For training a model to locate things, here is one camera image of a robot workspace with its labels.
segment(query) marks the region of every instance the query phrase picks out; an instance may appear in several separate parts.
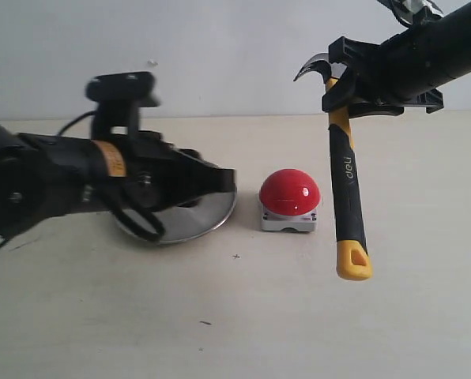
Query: red dome button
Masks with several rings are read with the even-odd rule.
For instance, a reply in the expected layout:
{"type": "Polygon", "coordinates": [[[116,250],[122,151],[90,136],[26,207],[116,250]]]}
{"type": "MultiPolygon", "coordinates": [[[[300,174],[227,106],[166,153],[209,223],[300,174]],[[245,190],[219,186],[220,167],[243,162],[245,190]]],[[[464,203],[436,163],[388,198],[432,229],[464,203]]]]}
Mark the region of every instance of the red dome button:
{"type": "Polygon", "coordinates": [[[264,181],[259,197],[263,206],[272,213],[300,216],[316,208],[320,202],[320,190],[305,172],[284,169],[264,181]]]}

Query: black rubber grip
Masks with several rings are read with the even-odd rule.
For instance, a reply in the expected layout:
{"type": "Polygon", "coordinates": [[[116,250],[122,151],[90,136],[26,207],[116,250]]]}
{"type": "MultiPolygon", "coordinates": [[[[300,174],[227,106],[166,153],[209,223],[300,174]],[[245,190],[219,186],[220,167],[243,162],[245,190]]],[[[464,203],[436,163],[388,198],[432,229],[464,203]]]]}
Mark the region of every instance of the black rubber grip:
{"type": "Polygon", "coordinates": [[[349,136],[341,127],[331,124],[329,131],[336,238],[338,242],[358,241],[367,253],[355,152],[350,145],[349,136]]]}

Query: handle hole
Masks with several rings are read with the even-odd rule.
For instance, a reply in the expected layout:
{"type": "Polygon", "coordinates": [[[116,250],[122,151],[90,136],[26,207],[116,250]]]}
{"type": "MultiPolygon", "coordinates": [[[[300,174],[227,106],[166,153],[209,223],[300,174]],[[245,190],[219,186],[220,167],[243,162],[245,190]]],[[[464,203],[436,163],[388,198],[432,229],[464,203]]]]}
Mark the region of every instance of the handle hole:
{"type": "Polygon", "coordinates": [[[352,250],[351,253],[352,264],[355,266],[367,266],[367,258],[360,250],[352,250]]]}

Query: beige table surface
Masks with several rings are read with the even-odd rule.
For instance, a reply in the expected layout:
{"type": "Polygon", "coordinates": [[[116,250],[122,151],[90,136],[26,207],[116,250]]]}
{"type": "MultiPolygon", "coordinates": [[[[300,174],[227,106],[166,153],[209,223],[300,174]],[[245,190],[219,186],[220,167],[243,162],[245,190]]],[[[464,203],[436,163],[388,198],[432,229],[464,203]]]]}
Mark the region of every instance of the beige table surface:
{"type": "Polygon", "coordinates": [[[375,271],[362,283],[334,269],[324,115],[144,125],[238,170],[233,217],[158,250],[107,214],[17,238],[0,252],[0,378],[471,378],[471,112],[353,122],[375,271]],[[256,193],[284,167],[320,186],[314,234],[258,230],[256,193]]]}

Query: round silver plate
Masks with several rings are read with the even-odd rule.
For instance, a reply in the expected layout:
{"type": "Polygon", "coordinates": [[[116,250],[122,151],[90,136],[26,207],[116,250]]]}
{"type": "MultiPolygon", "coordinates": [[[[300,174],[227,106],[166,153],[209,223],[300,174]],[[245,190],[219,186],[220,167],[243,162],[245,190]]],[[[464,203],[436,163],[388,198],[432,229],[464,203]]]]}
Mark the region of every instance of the round silver plate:
{"type": "MultiPolygon", "coordinates": [[[[211,193],[202,197],[199,204],[192,208],[174,207],[156,212],[155,216],[165,227],[165,235],[158,243],[186,242],[214,231],[232,214],[236,206],[236,199],[237,192],[211,193]]],[[[125,213],[143,228],[148,231],[155,231],[135,211],[126,210],[125,213]]],[[[118,220],[116,220],[116,223],[124,231],[134,235],[118,220]]]]}

